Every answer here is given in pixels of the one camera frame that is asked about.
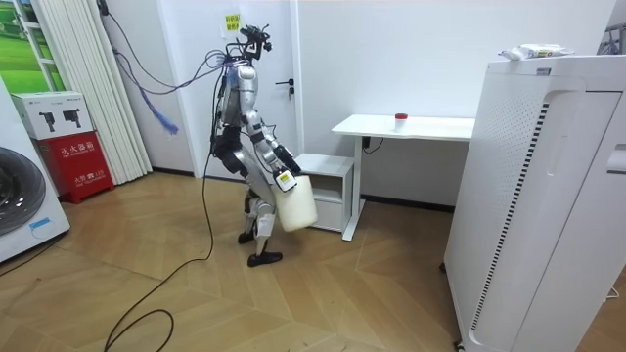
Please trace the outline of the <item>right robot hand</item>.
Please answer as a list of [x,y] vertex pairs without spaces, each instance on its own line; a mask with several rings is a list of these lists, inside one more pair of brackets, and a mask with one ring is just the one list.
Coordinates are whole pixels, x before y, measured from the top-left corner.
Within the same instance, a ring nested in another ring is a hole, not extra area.
[[297,185],[296,176],[301,174],[301,168],[292,153],[284,146],[279,145],[273,153],[277,158],[273,165],[273,176],[278,188],[286,193]]

